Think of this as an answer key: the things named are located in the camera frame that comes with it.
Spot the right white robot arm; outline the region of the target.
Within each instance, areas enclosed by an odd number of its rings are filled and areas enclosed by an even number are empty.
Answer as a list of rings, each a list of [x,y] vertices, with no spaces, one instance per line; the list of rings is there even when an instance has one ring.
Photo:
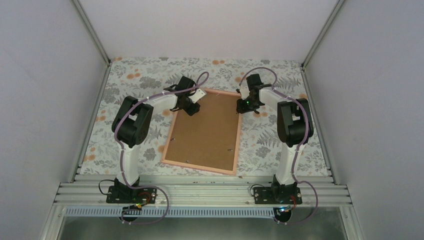
[[[297,157],[314,132],[309,102],[305,98],[294,99],[287,96],[272,84],[264,84],[259,74],[249,75],[246,82],[247,87],[237,90],[241,95],[236,101],[238,114],[257,113],[261,106],[268,106],[276,111],[276,132],[284,145],[270,186],[270,196],[274,202],[282,204],[289,197],[299,195]]]

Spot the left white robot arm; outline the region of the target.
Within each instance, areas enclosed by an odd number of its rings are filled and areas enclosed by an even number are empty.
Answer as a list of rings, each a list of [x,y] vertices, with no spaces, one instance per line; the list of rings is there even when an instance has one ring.
[[[114,139],[121,148],[120,172],[108,196],[128,203],[139,197],[139,153],[141,144],[147,138],[152,117],[164,110],[183,110],[193,116],[199,112],[199,100],[205,96],[200,83],[183,76],[177,84],[144,99],[133,96],[124,98],[112,124]]]

